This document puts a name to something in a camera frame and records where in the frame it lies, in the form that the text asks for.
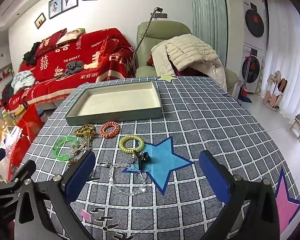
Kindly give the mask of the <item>green plastic bangle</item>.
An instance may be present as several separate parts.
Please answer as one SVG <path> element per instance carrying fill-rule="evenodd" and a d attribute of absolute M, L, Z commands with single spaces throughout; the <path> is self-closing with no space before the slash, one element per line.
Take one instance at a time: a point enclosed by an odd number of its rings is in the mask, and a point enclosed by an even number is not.
<path fill-rule="evenodd" d="M 69 135 L 59 137 L 52 147 L 52 156 L 58 161 L 69 161 L 74 155 L 73 149 L 76 146 L 78 146 L 76 137 Z"/>

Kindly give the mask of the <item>beige rabbit hair clip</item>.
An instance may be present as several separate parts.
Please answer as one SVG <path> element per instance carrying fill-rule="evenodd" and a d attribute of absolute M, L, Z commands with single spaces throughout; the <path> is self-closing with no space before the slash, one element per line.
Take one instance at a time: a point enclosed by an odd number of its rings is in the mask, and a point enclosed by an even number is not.
<path fill-rule="evenodd" d="M 72 149 L 70 150 L 70 155 L 74 156 L 74 155 L 79 154 L 79 152 L 81 152 L 81 150 L 83 150 L 86 147 L 86 145 L 87 145 L 86 140 L 84 140 L 82 142 L 75 141 L 72 146 Z"/>

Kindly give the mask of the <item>black claw hair clip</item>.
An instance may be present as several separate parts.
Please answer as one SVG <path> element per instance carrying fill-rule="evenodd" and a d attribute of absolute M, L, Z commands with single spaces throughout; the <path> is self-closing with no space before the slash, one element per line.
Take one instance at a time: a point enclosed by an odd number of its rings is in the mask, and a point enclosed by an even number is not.
<path fill-rule="evenodd" d="M 148 152 L 138 152 L 136 157 L 138 159 L 139 170 L 142 171 L 143 165 L 145 163 L 149 162 L 149 160 L 150 160 L 149 153 Z"/>

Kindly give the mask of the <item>silver metal hair clip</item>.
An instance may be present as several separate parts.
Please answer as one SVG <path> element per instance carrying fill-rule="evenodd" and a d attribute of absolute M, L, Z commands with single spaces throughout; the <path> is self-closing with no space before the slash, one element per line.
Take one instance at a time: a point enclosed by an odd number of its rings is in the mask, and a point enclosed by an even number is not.
<path fill-rule="evenodd" d="M 87 141 L 86 141 L 86 150 L 91 150 L 91 135 L 87 135 Z"/>

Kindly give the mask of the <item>grey-green jewelry tray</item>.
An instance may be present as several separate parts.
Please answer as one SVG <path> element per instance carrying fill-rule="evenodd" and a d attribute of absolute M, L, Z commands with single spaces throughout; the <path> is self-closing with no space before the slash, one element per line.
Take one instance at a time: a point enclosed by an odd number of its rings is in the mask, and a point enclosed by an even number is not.
<path fill-rule="evenodd" d="M 152 81 L 87 88 L 65 115 L 70 126 L 162 118 Z"/>

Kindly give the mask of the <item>pink star sticker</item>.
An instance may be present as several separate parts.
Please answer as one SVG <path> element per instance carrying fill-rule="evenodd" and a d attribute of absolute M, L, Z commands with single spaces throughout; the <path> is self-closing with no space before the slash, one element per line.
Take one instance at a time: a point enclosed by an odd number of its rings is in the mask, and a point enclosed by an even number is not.
<path fill-rule="evenodd" d="M 289 196 L 284 170 L 281 169 L 275 192 L 280 233 L 283 233 L 300 210 L 300 200 Z"/>

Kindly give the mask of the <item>red gift bag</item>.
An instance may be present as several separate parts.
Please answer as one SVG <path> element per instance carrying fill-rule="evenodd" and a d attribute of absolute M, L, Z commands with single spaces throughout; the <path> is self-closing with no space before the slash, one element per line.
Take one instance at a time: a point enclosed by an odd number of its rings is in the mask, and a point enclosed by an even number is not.
<path fill-rule="evenodd" d="M 29 141 L 33 142 L 40 130 L 44 126 L 37 109 L 34 105 L 30 105 L 24 115 L 18 121 L 17 126 L 22 129 L 23 135 L 29 137 Z"/>

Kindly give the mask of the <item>white green folded cloth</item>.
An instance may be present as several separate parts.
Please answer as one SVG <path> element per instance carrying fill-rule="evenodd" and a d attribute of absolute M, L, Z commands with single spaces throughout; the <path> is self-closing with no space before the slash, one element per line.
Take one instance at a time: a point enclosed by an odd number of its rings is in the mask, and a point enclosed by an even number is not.
<path fill-rule="evenodd" d="M 21 71 L 17 73 L 11 83 L 14 95 L 25 88 L 32 87 L 36 83 L 36 78 L 33 72 L 29 70 Z"/>

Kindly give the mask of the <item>dark clothes on sofa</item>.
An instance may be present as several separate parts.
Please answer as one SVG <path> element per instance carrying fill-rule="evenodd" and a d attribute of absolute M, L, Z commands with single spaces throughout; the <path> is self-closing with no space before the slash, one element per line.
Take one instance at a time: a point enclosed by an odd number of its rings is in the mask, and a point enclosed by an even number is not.
<path fill-rule="evenodd" d="M 34 66 L 36 64 L 35 53 L 36 53 L 39 45 L 40 45 L 40 42 L 34 43 L 31 50 L 24 54 L 23 61 L 26 62 L 27 66 L 29 66 L 29 65 Z"/>

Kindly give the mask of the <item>grey cloth on sofa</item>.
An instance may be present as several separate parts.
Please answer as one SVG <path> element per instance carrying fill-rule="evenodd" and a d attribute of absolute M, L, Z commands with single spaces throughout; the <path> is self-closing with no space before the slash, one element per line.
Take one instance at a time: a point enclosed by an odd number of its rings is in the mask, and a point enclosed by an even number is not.
<path fill-rule="evenodd" d="M 67 77 L 76 73 L 81 72 L 84 69 L 84 63 L 82 61 L 71 61 L 66 65 L 66 70 L 63 74 L 56 77 L 60 79 L 62 77 Z"/>

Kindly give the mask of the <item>blue star sticker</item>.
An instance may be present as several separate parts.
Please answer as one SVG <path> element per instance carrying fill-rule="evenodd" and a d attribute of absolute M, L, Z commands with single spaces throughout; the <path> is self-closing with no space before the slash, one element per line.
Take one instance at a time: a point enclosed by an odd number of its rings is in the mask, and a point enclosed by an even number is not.
<path fill-rule="evenodd" d="M 194 164 L 174 152 L 173 138 L 169 137 L 158 144 L 145 143 L 144 150 L 149 155 L 149 161 L 142 165 L 141 172 L 145 172 L 156 185 L 162 195 L 165 194 L 170 175 Z"/>

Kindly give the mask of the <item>blue checked tablecloth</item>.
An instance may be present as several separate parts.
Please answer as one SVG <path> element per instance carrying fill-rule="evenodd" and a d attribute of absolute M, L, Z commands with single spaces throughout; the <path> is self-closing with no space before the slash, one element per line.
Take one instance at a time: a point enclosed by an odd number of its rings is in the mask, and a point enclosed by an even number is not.
<path fill-rule="evenodd" d="M 124 121 L 111 139 L 96 137 L 92 181 L 71 204 L 94 239 L 200 239 L 224 204 L 213 193 L 199 166 L 208 150 L 232 174 L 270 181 L 274 192 L 281 169 L 289 196 L 300 200 L 292 173 L 261 124 L 208 77 L 157 81 L 163 117 Z M 162 195 L 146 174 L 124 172 L 129 156 L 119 140 L 136 134 L 158 144 L 173 138 L 174 152 L 194 164 L 173 171 Z"/>

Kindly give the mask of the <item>red cushion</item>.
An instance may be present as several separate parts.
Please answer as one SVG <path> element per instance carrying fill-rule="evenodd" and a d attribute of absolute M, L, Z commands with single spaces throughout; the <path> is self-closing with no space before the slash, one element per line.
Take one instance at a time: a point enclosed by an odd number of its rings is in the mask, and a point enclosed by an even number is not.
<path fill-rule="evenodd" d="M 40 57 L 41 55 L 47 53 L 48 51 L 52 50 L 53 48 L 56 48 L 56 43 L 58 42 L 58 40 L 64 36 L 67 33 L 67 29 L 62 29 L 52 35 L 50 35 L 49 37 L 43 39 L 35 54 L 34 54 L 34 58 L 37 59 L 38 57 Z"/>

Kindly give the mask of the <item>red covered sofa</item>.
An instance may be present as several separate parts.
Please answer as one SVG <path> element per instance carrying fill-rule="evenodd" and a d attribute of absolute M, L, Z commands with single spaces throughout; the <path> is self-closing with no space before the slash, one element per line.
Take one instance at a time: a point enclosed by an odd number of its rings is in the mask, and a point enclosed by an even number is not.
<path fill-rule="evenodd" d="M 56 45 L 36 59 L 34 66 L 23 61 L 19 71 L 33 72 L 36 83 L 14 95 L 8 89 L 2 92 L 2 107 L 11 112 L 26 101 L 42 105 L 65 99 L 84 83 L 95 83 L 135 77 L 132 66 L 133 47 L 116 28 L 82 34 L 76 40 Z M 82 61 L 84 69 L 76 74 L 56 79 L 71 61 Z"/>

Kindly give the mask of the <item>slipper rack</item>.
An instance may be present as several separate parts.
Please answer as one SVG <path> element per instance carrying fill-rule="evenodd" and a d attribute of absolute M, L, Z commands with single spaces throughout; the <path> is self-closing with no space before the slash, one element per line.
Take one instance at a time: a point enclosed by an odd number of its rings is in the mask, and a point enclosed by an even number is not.
<path fill-rule="evenodd" d="M 282 101 L 287 84 L 288 81 L 282 77 L 279 70 L 269 75 L 263 103 L 272 111 L 278 112 L 280 110 L 279 104 Z"/>

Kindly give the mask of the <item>portrait print pillow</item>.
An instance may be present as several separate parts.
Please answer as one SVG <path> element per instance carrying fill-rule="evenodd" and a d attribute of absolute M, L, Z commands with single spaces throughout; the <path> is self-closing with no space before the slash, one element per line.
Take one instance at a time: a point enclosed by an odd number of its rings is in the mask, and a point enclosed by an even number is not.
<path fill-rule="evenodd" d="M 73 31 L 67 32 L 64 34 L 57 42 L 56 45 L 61 45 L 68 43 L 70 41 L 76 40 L 78 37 L 80 37 L 83 33 L 85 33 L 84 28 L 77 28 Z"/>

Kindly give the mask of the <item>yellow-green star sticker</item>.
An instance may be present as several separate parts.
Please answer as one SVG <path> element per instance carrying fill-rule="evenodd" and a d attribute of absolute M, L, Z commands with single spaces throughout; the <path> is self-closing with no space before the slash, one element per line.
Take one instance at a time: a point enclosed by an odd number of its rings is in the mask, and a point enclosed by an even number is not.
<path fill-rule="evenodd" d="M 171 76 L 171 75 L 166 75 L 166 76 L 161 76 L 157 79 L 157 81 L 166 81 L 166 82 L 169 82 L 171 83 L 172 80 L 175 80 L 177 79 L 175 76 Z"/>

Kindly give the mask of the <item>white washing machine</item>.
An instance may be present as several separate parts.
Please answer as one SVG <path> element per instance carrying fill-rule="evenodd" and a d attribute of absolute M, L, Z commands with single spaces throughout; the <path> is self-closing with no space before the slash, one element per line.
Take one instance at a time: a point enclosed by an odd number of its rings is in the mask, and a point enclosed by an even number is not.
<path fill-rule="evenodd" d="M 264 53 L 262 50 L 244 43 L 239 84 L 242 85 L 246 79 L 245 87 L 248 93 L 256 92 L 263 56 Z"/>

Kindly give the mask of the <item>white sheer curtain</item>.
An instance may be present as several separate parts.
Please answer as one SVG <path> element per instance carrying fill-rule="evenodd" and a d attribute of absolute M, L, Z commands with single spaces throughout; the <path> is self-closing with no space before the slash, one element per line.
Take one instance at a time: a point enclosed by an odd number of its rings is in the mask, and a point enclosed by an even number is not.
<path fill-rule="evenodd" d="M 270 74 L 279 70 L 288 83 L 279 103 L 289 120 L 300 113 L 300 14 L 290 0 L 267 0 L 269 39 L 261 87 L 266 92 Z"/>

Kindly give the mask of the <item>beige down jacket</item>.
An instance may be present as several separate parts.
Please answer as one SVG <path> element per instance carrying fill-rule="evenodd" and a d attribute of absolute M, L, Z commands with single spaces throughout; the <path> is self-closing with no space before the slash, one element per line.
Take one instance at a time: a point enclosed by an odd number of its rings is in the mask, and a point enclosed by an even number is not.
<path fill-rule="evenodd" d="M 158 76 L 174 75 L 174 68 L 183 71 L 195 69 L 211 77 L 227 90 L 223 64 L 216 51 L 199 38 L 184 34 L 162 41 L 151 49 Z"/>

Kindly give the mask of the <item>white dryer on top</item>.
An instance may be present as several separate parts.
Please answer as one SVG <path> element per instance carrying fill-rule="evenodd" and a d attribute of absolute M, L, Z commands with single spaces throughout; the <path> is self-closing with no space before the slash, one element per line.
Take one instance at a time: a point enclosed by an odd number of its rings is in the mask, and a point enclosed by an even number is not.
<path fill-rule="evenodd" d="M 259 50 L 266 47 L 266 11 L 262 0 L 243 0 L 244 43 Z"/>

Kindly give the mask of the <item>teal curtain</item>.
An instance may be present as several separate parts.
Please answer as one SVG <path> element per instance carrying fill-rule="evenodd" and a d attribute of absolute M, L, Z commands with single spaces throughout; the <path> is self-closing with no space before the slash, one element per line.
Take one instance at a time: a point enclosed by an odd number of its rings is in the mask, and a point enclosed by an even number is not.
<path fill-rule="evenodd" d="M 209 44 L 226 64 L 228 15 L 226 0 L 193 0 L 193 35 Z"/>

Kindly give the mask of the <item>wall painting left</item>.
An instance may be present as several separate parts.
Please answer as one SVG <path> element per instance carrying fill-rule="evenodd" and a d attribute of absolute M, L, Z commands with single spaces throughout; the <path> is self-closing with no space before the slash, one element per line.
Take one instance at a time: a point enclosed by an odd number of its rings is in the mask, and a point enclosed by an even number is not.
<path fill-rule="evenodd" d="M 6 66 L 0 68 L 0 82 L 8 77 L 11 77 L 14 75 L 14 70 L 12 67 L 12 64 L 9 63 Z"/>

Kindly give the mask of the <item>small photo frame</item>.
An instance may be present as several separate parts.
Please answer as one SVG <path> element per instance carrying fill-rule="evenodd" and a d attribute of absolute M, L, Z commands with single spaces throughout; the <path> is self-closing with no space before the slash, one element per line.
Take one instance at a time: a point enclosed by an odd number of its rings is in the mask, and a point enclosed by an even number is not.
<path fill-rule="evenodd" d="M 42 25 L 43 25 L 43 23 L 46 21 L 46 17 L 45 17 L 45 15 L 44 15 L 44 13 L 42 12 L 40 15 L 39 15 L 39 17 L 35 20 L 35 26 L 36 26 L 36 28 L 37 29 L 39 29 Z"/>

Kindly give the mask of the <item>double photo frame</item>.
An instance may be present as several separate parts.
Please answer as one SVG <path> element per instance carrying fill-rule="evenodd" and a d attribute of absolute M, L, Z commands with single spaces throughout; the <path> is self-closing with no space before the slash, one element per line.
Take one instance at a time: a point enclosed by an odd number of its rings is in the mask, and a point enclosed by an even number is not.
<path fill-rule="evenodd" d="M 78 6 L 78 0 L 51 0 L 49 2 L 49 19 L 52 19 Z"/>

